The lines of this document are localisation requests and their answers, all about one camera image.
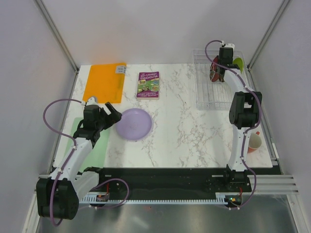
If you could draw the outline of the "purple plastic plate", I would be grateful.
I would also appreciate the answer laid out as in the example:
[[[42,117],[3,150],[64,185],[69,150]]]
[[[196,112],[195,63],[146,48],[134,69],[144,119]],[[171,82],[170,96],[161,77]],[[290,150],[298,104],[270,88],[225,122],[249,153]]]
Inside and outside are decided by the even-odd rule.
[[[143,109],[131,108],[122,113],[121,120],[116,123],[116,132],[123,139],[138,141],[145,138],[152,130],[153,120]]]

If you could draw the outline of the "red floral plate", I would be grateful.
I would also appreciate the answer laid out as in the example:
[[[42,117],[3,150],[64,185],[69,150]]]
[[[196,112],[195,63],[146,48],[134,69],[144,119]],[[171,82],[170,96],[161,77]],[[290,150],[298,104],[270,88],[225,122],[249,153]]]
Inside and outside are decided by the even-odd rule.
[[[212,82],[224,82],[225,69],[215,64],[211,64],[209,69],[209,78]]]

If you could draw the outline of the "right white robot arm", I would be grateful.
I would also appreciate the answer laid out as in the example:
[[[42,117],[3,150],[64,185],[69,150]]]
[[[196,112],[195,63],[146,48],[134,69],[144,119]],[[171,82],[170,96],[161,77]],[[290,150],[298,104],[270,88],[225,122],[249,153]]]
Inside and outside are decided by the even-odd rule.
[[[229,122],[233,127],[232,151],[226,165],[223,187],[234,191],[240,184],[247,184],[246,158],[252,131],[261,121],[262,94],[248,87],[241,77],[237,64],[233,63],[234,45],[224,44],[219,49],[218,73],[228,84],[234,97],[229,110]]]

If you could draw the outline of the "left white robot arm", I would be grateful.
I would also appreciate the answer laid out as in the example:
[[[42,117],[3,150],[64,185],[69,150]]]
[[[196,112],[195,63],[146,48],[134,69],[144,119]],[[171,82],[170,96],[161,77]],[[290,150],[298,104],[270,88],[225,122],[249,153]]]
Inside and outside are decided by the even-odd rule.
[[[73,135],[66,137],[73,144],[60,165],[36,184],[37,209],[40,217],[72,220],[78,211],[80,200],[92,189],[105,189],[107,180],[94,171],[77,174],[82,163],[100,139],[100,133],[121,120],[122,114],[111,103],[105,103],[107,113],[94,98],[84,103],[83,118]]]

